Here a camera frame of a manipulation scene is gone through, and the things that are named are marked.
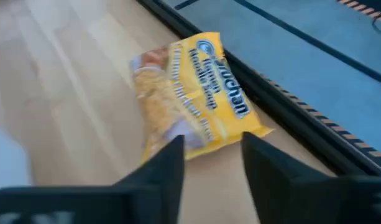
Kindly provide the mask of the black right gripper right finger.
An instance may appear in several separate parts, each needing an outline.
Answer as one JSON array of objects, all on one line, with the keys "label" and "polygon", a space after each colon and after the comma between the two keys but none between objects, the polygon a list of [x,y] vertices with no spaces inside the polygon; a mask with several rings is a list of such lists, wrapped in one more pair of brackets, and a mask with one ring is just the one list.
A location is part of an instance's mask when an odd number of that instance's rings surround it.
[{"label": "black right gripper right finger", "polygon": [[241,149],[261,224],[343,224],[343,197],[334,178],[248,132]]}]

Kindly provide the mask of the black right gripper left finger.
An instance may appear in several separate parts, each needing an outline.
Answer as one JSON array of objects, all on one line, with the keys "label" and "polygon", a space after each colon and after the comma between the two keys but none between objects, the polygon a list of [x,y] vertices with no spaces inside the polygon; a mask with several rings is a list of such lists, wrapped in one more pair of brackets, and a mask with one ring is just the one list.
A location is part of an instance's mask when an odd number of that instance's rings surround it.
[{"label": "black right gripper left finger", "polygon": [[177,224],[185,172],[179,135],[138,169],[115,183],[127,189],[120,224]]}]

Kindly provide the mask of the black hazard-striped floor mat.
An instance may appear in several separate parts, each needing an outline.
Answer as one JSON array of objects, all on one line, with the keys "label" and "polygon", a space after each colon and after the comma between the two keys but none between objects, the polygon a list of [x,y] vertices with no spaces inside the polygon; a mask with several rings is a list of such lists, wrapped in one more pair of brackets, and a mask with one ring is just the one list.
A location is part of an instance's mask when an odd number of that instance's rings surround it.
[{"label": "black hazard-striped floor mat", "polygon": [[355,11],[381,21],[381,0],[335,0]]},{"label": "black hazard-striped floor mat", "polygon": [[307,120],[311,121],[314,126],[322,131],[328,132],[328,136],[331,139],[344,143],[343,148],[346,149],[350,154],[363,157],[365,160],[374,164],[374,166],[381,168],[381,152],[371,147],[369,144],[359,139],[357,136],[346,131],[343,127],[336,124],[334,121],[325,117],[319,111],[312,108],[310,105],[299,99],[294,94],[282,88],[279,84],[275,83],[273,80],[267,78],[265,75],[258,72],[254,74],[268,83],[276,92],[278,92],[280,97],[284,97],[285,101],[294,107],[296,110],[300,111],[302,116],[306,117]]}]

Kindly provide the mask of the yellow creamy chicken ramen pack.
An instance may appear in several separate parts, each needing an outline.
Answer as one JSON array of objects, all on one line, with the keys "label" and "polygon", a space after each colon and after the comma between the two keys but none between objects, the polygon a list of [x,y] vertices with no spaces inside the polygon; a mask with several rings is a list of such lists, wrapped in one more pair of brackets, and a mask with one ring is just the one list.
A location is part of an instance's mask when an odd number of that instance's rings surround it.
[{"label": "yellow creamy chicken ramen pack", "polygon": [[131,72],[145,121],[144,161],[179,135],[190,160],[240,141],[244,132],[272,132],[233,75],[218,32],[145,52]]}]

